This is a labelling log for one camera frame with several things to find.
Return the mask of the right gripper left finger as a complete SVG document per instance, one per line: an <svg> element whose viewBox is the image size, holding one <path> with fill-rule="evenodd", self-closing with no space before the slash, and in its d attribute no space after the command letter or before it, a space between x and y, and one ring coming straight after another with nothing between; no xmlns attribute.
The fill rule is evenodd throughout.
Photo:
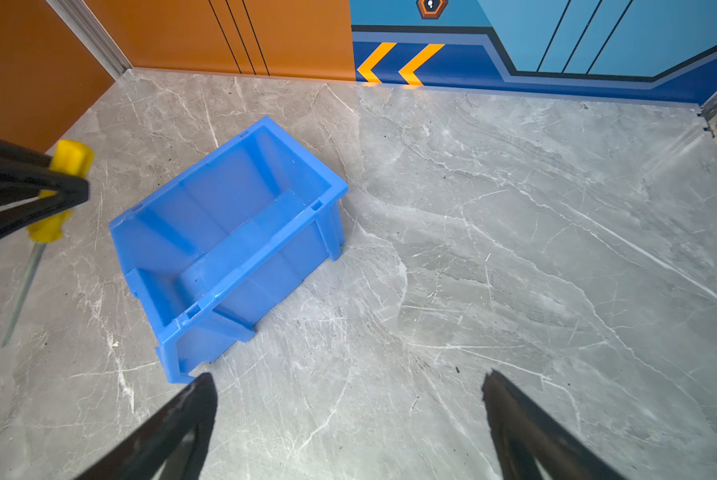
<svg viewBox="0 0 717 480"><path fill-rule="evenodd" d="M214 430L218 392L200 374L80 479L198 479Z"/></svg>

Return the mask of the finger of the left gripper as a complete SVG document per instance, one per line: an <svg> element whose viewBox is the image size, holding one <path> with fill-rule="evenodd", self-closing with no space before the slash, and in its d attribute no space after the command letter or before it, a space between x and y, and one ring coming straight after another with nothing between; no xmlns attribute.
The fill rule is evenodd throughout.
<svg viewBox="0 0 717 480"><path fill-rule="evenodd" d="M52 243L72 210L90 198L90 147L56 144L54 156L0 140L0 240L26 228L30 239Z"/></svg>

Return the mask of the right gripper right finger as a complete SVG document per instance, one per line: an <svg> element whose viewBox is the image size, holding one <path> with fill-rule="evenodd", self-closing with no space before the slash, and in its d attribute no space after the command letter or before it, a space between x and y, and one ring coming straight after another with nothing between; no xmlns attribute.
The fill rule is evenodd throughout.
<svg viewBox="0 0 717 480"><path fill-rule="evenodd" d="M505 479L623 477L501 372L486 375L482 392Z"/></svg>

